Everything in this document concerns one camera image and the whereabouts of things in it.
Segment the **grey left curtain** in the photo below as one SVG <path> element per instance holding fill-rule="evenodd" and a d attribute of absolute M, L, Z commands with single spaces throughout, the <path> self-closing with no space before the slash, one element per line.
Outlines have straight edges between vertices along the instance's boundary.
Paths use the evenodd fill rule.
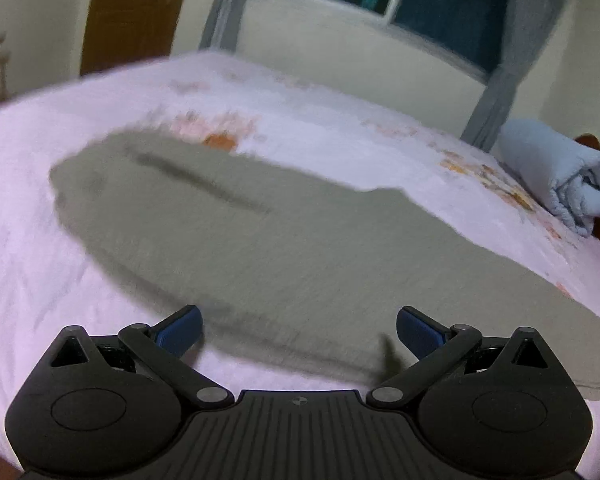
<path fill-rule="evenodd" d="M 198 48 L 234 52 L 247 0 L 213 0 Z"/>

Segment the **brown wooden door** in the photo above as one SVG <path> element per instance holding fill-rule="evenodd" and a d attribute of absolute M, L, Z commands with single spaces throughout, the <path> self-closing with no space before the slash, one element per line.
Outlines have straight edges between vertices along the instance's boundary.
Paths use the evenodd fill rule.
<path fill-rule="evenodd" d="M 91 0 L 82 76 L 171 53 L 183 0 Z"/>

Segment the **pink floral bed sheet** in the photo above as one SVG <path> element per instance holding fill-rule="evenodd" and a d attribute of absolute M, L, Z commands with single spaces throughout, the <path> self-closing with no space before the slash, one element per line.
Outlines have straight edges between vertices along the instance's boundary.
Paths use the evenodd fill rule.
<path fill-rule="evenodd" d="M 68 237 L 48 174 L 118 129 L 157 128 L 358 190 L 398 188 L 471 242 L 539 273 L 600 316 L 600 242 L 543 210 L 496 159 L 410 116 L 223 53 L 191 53 L 0 106 L 0 455 L 4 419 L 67 325 L 154 322 Z"/>

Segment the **grey right curtain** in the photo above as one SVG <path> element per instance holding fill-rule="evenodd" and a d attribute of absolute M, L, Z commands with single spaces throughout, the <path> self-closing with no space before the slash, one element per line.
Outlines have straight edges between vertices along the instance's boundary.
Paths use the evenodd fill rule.
<path fill-rule="evenodd" d="M 507 0 L 501 55 L 460 140 L 490 151 L 567 0 Z"/>

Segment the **grey curtain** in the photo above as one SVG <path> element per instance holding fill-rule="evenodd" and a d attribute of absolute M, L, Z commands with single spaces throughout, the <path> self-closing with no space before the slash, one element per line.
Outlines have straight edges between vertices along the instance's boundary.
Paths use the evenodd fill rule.
<path fill-rule="evenodd" d="M 247 0 L 213 0 L 198 48 L 234 52 Z"/>
<path fill-rule="evenodd" d="M 501 55 L 460 140 L 490 151 L 567 0 L 507 0 Z"/>

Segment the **rolled light blue blanket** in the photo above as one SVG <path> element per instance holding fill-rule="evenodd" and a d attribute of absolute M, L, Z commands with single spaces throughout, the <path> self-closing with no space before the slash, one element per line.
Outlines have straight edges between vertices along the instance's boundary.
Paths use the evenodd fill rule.
<path fill-rule="evenodd" d="M 509 172 L 571 231 L 593 233 L 600 214 L 600 151 L 534 119 L 501 126 L 498 148 Z"/>

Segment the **grey-green pants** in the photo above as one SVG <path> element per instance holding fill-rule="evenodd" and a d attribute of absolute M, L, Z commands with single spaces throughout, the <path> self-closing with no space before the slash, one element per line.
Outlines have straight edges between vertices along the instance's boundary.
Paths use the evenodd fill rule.
<path fill-rule="evenodd" d="M 488 336 L 536 328 L 600 400 L 600 318 L 394 188 L 360 192 L 152 131 L 50 170 L 60 223 L 125 292 L 199 307 L 233 356 L 368 385 L 412 306 Z"/>

